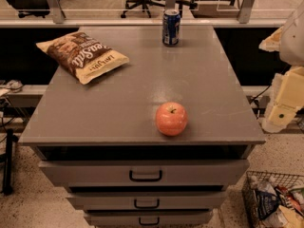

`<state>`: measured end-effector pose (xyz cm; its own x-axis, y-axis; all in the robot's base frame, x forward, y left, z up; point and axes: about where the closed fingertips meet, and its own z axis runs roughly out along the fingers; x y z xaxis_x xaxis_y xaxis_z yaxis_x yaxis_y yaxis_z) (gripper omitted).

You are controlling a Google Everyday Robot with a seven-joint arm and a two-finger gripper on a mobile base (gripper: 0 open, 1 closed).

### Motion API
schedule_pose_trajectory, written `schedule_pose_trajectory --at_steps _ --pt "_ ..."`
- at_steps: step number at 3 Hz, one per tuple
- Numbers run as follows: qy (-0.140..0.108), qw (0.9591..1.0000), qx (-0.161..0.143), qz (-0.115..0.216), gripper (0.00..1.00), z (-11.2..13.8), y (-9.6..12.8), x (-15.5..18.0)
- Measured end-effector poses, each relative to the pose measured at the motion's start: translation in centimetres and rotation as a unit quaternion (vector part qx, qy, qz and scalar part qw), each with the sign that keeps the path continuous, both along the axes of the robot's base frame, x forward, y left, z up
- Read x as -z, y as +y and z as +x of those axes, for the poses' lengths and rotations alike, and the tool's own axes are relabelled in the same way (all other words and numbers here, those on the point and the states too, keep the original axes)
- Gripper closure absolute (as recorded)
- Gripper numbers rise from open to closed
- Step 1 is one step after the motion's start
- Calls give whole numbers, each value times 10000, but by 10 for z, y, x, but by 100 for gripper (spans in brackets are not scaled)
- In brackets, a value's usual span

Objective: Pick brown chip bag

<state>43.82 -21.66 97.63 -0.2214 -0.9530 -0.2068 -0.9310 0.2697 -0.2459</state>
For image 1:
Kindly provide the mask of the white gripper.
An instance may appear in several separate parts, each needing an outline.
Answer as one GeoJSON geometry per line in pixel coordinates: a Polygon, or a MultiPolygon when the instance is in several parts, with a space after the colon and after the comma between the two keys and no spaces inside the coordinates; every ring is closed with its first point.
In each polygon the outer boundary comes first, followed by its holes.
{"type": "Polygon", "coordinates": [[[291,66],[284,74],[275,75],[274,95],[270,96],[261,126],[268,133],[286,127],[304,107],[304,67],[291,66]]]}

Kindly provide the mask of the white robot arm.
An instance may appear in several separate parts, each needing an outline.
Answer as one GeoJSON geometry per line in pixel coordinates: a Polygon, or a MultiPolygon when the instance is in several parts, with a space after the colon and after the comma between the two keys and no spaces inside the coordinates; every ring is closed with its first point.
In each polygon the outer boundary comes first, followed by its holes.
{"type": "Polygon", "coordinates": [[[258,48],[278,51],[279,59],[291,66],[284,74],[275,74],[270,102],[261,124],[266,132],[278,133],[304,107],[304,2],[258,48]]]}

